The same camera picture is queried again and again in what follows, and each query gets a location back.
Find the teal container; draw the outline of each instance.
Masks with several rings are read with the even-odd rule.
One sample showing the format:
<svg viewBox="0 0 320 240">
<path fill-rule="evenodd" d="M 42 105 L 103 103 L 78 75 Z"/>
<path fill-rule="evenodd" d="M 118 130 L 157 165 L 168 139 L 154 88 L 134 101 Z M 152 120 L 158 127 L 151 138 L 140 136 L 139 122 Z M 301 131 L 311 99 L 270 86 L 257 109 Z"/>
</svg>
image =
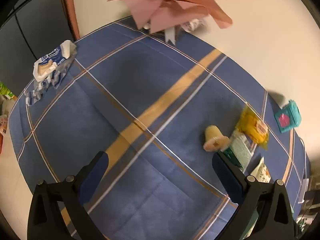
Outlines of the teal container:
<svg viewBox="0 0 320 240">
<path fill-rule="evenodd" d="M 301 123 L 301 115 L 296 102 L 289 100 L 289 103 L 275 114 L 275 119 L 281 133 L 298 127 Z"/>
</svg>

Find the yellow snack bag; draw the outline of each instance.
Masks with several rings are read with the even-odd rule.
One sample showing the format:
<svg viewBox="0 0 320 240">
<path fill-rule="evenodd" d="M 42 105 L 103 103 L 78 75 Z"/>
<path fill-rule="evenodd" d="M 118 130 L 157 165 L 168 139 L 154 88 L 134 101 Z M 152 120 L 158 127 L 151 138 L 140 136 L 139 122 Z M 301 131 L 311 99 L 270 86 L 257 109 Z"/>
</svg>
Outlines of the yellow snack bag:
<svg viewBox="0 0 320 240">
<path fill-rule="evenodd" d="M 236 125 L 239 132 L 245 133 L 249 138 L 259 146 L 267 149 L 269 141 L 268 126 L 257 116 L 257 114 L 249 107 L 245 106 L 240 120 Z"/>
</svg>

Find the snack wrapper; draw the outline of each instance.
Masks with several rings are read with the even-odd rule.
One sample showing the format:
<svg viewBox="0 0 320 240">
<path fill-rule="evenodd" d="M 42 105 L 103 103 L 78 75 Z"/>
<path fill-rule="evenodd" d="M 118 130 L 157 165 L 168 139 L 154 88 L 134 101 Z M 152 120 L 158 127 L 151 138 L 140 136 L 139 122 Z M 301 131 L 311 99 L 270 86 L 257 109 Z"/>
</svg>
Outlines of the snack wrapper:
<svg viewBox="0 0 320 240">
<path fill-rule="evenodd" d="M 41 82 L 54 70 L 63 70 L 69 67 L 73 56 L 76 55 L 76 46 L 66 40 L 49 54 L 38 59 L 33 65 L 33 76 L 37 82 Z"/>
<path fill-rule="evenodd" d="M 267 166 L 264 164 L 264 157 L 261 158 L 258 166 L 251 172 L 251 175 L 254 176 L 259 182 L 270 182 L 271 176 Z"/>
<path fill-rule="evenodd" d="M 267 149 L 269 141 L 268 126 L 248 106 L 243 109 L 236 129 L 247 134 L 254 143 Z"/>
<path fill-rule="evenodd" d="M 76 56 L 76 45 L 66 40 L 51 53 L 38 59 L 33 68 L 34 90 L 26 93 L 26 105 L 32 106 L 44 96 L 50 86 L 59 87 Z"/>
</svg>

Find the plaid tablecloth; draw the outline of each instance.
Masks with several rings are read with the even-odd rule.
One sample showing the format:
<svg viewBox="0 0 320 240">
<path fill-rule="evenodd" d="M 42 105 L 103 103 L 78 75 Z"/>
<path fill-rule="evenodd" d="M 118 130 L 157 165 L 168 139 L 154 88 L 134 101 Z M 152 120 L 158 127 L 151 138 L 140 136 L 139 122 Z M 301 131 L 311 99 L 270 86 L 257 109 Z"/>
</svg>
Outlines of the plaid tablecloth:
<svg viewBox="0 0 320 240">
<path fill-rule="evenodd" d="M 301 180 L 310 174 L 304 147 L 294 130 L 279 132 L 273 116 L 279 107 L 237 63 L 188 33 L 176 46 L 166 44 L 137 31 L 131 17 L 76 44 L 58 90 L 28 107 L 30 83 L 10 115 L 32 192 L 39 179 L 62 181 L 105 150 L 109 168 L 85 208 L 107 239 L 214 239 L 237 206 L 202 149 L 204 129 L 214 124 L 229 136 L 248 104 L 268 124 L 270 139 L 267 151 L 252 145 L 247 174 L 264 156 L 298 215 Z"/>
</svg>

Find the floor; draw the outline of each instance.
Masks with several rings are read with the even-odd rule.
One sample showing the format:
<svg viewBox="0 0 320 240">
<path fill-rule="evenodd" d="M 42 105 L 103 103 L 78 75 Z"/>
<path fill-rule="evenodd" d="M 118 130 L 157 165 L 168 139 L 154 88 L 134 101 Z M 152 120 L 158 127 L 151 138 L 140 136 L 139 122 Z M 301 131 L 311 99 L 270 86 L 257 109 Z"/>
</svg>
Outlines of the floor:
<svg viewBox="0 0 320 240">
<path fill-rule="evenodd" d="M 8 113 L 13 100 L 5 101 L 3 112 Z M 21 240 L 27 239 L 27 226 L 32 193 L 21 173 L 10 136 L 9 126 L 0 154 L 0 209 Z"/>
</svg>

